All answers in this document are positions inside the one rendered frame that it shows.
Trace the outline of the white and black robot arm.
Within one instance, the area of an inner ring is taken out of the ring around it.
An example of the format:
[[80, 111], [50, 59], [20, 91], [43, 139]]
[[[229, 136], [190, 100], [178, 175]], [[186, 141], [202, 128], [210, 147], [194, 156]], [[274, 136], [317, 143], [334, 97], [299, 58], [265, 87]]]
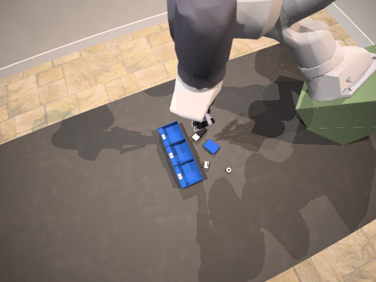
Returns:
[[309, 98], [321, 102], [352, 96], [376, 71], [376, 54], [342, 47], [326, 23], [305, 19], [334, 1], [167, 0], [178, 60], [170, 113], [201, 123], [221, 90], [233, 39], [262, 36], [288, 48]]

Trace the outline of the blue rack of three bins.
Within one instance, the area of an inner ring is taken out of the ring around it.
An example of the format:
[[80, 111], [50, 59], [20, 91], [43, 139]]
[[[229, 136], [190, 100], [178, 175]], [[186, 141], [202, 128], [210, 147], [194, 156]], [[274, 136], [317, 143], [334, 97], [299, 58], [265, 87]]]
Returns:
[[203, 180], [177, 121], [158, 128], [182, 189]]

